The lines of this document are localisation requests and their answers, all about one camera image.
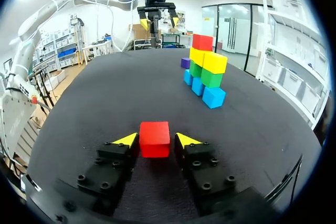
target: wooden floor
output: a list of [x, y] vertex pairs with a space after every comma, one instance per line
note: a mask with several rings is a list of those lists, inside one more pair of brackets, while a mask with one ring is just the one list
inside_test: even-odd
[[[50, 96], [54, 104], [56, 104], [57, 100], [63, 94], [65, 89], [70, 85], [70, 83], [72, 83], [74, 78], [84, 69], [85, 66], [86, 65], [75, 65], [72, 67], [64, 68], [66, 74], [65, 79], [61, 83], [59, 83], [57, 87], [54, 88], [54, 91], [50, 92]], [[45, 113], [41, 110], [40, 106], [37, 106], [33, 117], [35, 118], [38, 127], [41, 127], [47, 118]]]

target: stack of blocks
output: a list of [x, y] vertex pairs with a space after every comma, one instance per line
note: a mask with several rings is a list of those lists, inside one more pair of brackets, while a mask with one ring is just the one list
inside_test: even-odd
[[190, 68], [184, 72], [185, 83], [210, 109], [224, 103], [226, 93], [220, 84], [227, 65], [227, 57], [212, 52], [212, 45], [213, 37], [194, 34]]

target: green cube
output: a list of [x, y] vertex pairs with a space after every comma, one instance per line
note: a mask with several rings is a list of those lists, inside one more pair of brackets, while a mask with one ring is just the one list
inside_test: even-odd
[[218, 88], [222, 82], [223, 74], [214, 74], [203, 68], [201, 82], [208, 88]]
[[189, 72], [192, 75], [192, 77], [201, 77], [202, 67], [200, 67], [194, 61], [191, 60], [190, 61]]

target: black tabletop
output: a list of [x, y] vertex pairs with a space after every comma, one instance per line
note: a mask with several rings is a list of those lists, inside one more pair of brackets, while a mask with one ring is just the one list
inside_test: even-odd
[[[168, 121], [176, 132], [216, 146], [224, 174], [237, 189], [269, 193], [300, 154], [296, 193], [320, 153], [311, 128], [283, 98], [228, 64], [221, 108], [209, 109], [183, 82], [181, 58], [188, 49], [139, 50], [94, 58], [49, 114], [34, 145], [28, 173], [43, 189], [60, 178], [75, 186], [106, 141], [139, 132], [142, 121]], [[293, 181], [276, 202], [289, 203]], [[139, 158], [115, 217], [177, 221], [197, 216], [173, 154], [164, 161]]]

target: red block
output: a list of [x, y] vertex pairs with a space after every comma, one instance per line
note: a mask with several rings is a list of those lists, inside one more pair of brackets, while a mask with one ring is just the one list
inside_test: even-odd
[[203, 51], [212, 51], [213, 40], [214, 38], [211, 36], [194, 34], [193, 48]]
[[139, 143], [143, 157], [168, 157], [170, 149], [168, 122], [142, 122]]

